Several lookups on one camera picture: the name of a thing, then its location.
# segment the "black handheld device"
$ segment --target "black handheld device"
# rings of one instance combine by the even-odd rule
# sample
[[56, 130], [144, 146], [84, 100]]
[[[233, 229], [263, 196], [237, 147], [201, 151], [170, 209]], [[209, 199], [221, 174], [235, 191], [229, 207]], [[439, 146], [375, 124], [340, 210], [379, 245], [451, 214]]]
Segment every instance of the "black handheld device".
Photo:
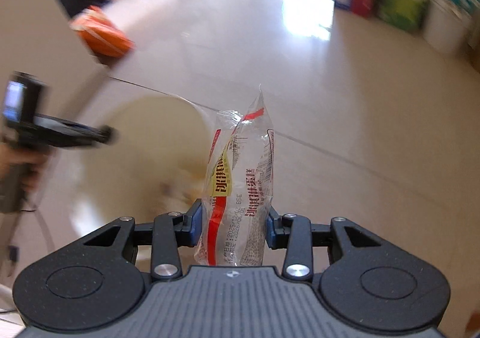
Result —
[[[3, 103], [2, 140], [14, 148], [35, 149], [51, 147], [94, 146], [109, 143], [110, 127], [95, 129], [67, 120], [38, 113], [46, 86], [33, 76], [15, 72], [8, 83]], [[2, 181], [3, 194], [0, 212], [12, 213], [21, 209], [25, 192], [22, 178], [30, 171], [28, 164], [10, 167]]]
[[[120, 217], [23, 270], [13, 300], [19, 338], [443, 338], [450, 287], [432, 265], [344, 217], [313, 224], [272, 208], [266, 242], [286, 249], [273, 266], [191, 266], [202, 202], [153, 223]], [[151, 271], [134, 266], [151, 245]], [[330, 266], [314, 272], [313, 247]]]

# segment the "lit screen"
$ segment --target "lit screen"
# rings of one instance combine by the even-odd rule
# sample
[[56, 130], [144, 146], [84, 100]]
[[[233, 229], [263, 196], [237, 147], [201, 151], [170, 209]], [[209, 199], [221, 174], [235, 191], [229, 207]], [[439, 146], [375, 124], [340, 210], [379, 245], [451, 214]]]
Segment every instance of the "lit screen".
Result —
[[5, 103], [3, 104], [3, 115], [8, 118], [8, 120], [20, 121], [24, 88], [25, 86], [18, 82], [12, 81], [8, 84]]

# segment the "round bin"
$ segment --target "round bin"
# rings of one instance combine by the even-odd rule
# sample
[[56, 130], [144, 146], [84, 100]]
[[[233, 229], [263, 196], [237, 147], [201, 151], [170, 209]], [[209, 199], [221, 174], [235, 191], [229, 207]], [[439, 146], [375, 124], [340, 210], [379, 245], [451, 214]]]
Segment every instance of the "round bin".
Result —
[[456, 15], [447, 2], [430, 0], [423, 37], [438, 52], [455, 56], [464, 44], [471, 22], [467, 14]]
[[[118, 136], [111, 145], [81, 154], [71, 217], [79, 235], [121, 216], [146, 223], [162, 213], [185, 212], [200, 197], [211, 145], [201, 109], [179, 97], [145, 97], [103, 123]], [[193, 249], [181, 254], [182, 263], [193, 261]], [[149, 250], [139, 249], [139, 263], [148, 259]]]

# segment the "plastic wrapper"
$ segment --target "plastic wrapper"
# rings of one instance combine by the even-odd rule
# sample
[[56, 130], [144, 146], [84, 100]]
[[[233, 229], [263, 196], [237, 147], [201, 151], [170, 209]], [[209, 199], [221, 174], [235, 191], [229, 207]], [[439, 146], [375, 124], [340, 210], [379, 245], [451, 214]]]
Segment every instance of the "plastic wrapper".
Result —
[[200, 264], [258, 266], [273, 197], [274, 131], [260, 92], [247, 114], [219, 112], [202, 197]]
[[76, 15], [70, 27], [93, 52], [102, 55], [120, 57], [134, 47], [134, 43], [96, 6], [90, 6]]

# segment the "orange package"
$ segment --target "orange package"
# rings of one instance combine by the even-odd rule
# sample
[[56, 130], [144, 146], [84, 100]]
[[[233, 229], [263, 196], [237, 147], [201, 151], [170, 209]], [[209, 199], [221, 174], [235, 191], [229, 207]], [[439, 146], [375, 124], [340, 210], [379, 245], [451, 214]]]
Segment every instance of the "orange package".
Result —
[[134, 43], [96, 6], [90, 6], [76, 15], [70, 27], [93, 52], [102, 55], [120, 57], [134, 47]]

